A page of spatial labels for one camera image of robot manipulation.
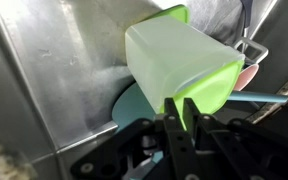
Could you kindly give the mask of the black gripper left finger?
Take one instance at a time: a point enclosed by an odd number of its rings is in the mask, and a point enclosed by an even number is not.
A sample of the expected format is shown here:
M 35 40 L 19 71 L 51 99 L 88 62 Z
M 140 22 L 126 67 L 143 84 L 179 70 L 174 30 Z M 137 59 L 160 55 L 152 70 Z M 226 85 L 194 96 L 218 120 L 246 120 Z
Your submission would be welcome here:
M 190 180 L 198 177 L 195 150 L 179 119 L 175 102 L 164 100 L 160 119 L 139 118 L 70 167 L 76 180 L 122 180 L 127 173 L 153 159 L 163 158 L 144 180 Z

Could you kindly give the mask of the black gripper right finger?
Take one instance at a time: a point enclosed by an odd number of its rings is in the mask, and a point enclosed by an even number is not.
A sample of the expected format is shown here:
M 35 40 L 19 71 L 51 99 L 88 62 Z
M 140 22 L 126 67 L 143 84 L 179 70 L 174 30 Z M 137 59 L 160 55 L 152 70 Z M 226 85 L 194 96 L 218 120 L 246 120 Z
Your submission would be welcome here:
M 199 156 L 227 180 L 288 180 L 288 138 L 241 119 L 224 124 L 184 100 L 183 120 Z

